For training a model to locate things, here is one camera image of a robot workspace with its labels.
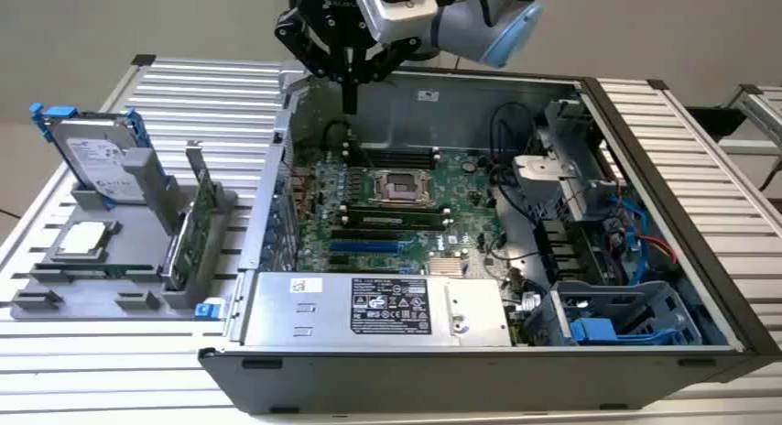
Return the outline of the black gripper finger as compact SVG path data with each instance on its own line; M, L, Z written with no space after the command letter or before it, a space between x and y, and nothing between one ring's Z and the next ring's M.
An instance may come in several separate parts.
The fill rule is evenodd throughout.
M312 22L298 10L280 14L275 27L276 39L318 78L340 84L342 111L351 113L351 80L347 70L347 51L332 15L318 16Z
M350 76L351 114L356 113L358 86L371 82L380 82L402 62L416 52L420 44L422 39L419 37L396 40L383 46L382 50L370 59L367 58L367 51L364 49L356 49L354 51Z

